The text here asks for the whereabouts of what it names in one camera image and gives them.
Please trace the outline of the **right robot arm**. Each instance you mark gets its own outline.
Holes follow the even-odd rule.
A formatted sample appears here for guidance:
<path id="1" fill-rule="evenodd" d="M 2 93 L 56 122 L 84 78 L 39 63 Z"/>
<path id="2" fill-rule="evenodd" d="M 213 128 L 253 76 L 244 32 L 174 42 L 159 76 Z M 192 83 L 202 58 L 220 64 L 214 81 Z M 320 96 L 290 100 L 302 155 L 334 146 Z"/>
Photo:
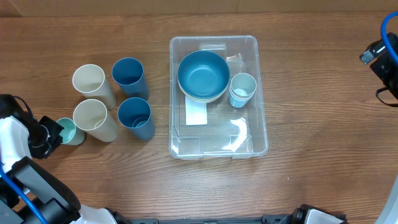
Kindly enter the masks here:
<path id="1" fill-rule="evenodd" d="M 382 39 L 371 43 L 365 52 L 359 56 L 365 64 L 370 64 L 370 69 L 383 82 L 384 87 L 376 91 L 376 98 L 383 104 L 390 107 L 397 107 L 397 103 L 386 103 L 379 94 L 383 91 L 389 91 L 397 99 L 397 64 L 388 52 Z M 397 177 L 392 186 L 381 214 L 376 220 L 377 224 L 397 224 Z"/>

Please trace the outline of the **blue bowl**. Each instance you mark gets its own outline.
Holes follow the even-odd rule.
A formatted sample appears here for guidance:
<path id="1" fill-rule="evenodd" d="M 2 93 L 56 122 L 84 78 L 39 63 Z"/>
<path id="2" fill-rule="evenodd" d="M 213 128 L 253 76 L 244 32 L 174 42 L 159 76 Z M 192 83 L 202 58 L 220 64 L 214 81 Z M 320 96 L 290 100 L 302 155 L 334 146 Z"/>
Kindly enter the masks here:
<path id="1" fill-rule="evenodd" d="M 188 96 L 209 100 L 222 95 L 228 87 L 230 70 L 217 53 L 198 50 L 186 55 L 177 70 L 180 89 Z"/>

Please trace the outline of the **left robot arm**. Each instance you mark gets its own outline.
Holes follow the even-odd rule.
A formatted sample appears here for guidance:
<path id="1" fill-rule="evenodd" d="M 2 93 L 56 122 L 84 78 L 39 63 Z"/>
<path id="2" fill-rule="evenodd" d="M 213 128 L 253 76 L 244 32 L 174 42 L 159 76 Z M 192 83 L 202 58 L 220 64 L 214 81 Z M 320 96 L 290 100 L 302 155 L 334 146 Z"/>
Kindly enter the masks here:
<path id="1" fill-rule="evenodd" d="M 22 98 L 1 95 L 1 223 L 124 223 L 108 208 L 82 205 L 35 162 L 73 137 L 85 135 L 71 121 L 37 120 Z"/>

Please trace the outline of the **cream bowl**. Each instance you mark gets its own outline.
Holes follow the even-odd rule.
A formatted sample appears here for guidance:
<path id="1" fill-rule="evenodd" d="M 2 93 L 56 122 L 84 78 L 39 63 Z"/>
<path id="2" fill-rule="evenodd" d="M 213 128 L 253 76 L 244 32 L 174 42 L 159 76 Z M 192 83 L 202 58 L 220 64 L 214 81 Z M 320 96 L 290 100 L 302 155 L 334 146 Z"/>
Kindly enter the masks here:
<path id="1" fill-rule="evenodd" d="M 220 98 L 220 97 L 222 96 L 222 94 L 223 94 L 223 93 L 226 91 L 226 89 L 227 89 L 227 88 L 225 88 L 221 93 L 219 93 L 219 94 L 217 94 L 216 96 L 213 96 L 213 97 L 211 97 L 211 98 L 199 98 L 199 97 L 195 97 L 195 96 L 189 95 L 189 94 L 181 87 L 181 85 L 179 85 L 179 87 L 180 87 L 181 91 L 182 91 L 187 97 L 189 97 L 189 98 L 191 98 L 191 99 L 193 99 L 193 100 L 195 100 L 195 101 L 202 102 L 202 103 L 211 103 L 211 102 L 216 101 L 218 98 Z"/>

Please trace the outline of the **small light blue cup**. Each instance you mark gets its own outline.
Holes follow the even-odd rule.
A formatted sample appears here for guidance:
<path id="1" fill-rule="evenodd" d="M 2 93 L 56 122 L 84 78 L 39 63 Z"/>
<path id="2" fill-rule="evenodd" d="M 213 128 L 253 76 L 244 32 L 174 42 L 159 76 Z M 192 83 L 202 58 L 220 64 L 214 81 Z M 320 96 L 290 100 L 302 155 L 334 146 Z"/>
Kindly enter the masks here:
<path id="1" fill-rule="evenodd" d="M 249 100 L 250 98 L 239 98 L 232 93 L 229 95 L 229 103 L 235 108 L 242 108 Z"/>

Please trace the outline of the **tall dark blue cup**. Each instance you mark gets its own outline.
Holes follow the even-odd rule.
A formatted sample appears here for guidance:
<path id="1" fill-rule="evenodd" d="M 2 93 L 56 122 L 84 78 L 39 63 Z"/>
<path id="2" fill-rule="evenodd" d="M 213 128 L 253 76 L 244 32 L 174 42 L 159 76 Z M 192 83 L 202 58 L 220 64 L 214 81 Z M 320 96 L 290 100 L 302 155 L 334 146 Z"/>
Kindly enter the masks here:
<path id="1" fill-rule="evenodd" d="M 144 76 L 144 67 L 132 57 L 118 60 L 111 71 L 112 78 L 128 97 L 149 99 L 149 88 Z"/>
<path id="2" fill-rule="evenodd" d="M 142 98 L 124 100 L 118 108 L 118 120 L 140 140 L 148 141 L 155 135 L 151 107 Z"/>

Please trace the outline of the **tall beige cup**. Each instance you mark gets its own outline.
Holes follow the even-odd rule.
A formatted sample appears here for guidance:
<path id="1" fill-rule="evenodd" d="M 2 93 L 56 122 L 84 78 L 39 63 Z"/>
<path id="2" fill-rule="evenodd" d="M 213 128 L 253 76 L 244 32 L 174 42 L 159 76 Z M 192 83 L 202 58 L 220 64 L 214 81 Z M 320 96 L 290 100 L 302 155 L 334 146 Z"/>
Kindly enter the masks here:
<path id="1" fill-rule="evenodd" d="M 116 96 L 103 69 L 95 64 L 79 67 L 73 74 L 72 84 L 86 98 L 94 98 L 105 104 L 108 110 L 116 104 Z"/>
<path id="2" fill-rule="evenodd" d="M 103 142 L 114 141 L 119 135 L 119 127 L 104 103 L 87 99 L 79 103 L 73 112 L 76 126 Z"/>

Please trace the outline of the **small grey cup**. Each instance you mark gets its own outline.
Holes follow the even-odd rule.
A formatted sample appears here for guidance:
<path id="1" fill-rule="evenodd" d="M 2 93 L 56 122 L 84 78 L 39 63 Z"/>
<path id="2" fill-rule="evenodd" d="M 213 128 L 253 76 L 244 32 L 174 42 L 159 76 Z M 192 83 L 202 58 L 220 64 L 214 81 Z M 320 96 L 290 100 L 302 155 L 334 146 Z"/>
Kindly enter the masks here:
<path id="1" fill-rule="evenodd" d="M 238 98 L 250 98 L 257 88 L 256 79 L 248 73 L 239 73 L 231 80 L 231 92 Z"/>

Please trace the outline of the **small mint green cup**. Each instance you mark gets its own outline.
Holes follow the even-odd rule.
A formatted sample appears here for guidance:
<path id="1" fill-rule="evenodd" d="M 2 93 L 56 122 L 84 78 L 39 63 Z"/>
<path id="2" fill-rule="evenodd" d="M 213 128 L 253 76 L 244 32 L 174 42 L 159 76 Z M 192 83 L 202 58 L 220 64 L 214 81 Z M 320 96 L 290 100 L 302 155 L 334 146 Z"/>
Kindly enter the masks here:
<path id="1" fill-rule="evenodd" d="M 62 144 L 77 146 L 85 140 L 85 132 L 78 128 L 70 118 L 60 118 L 57 123 L 63 127 L 60 135 Z"/>

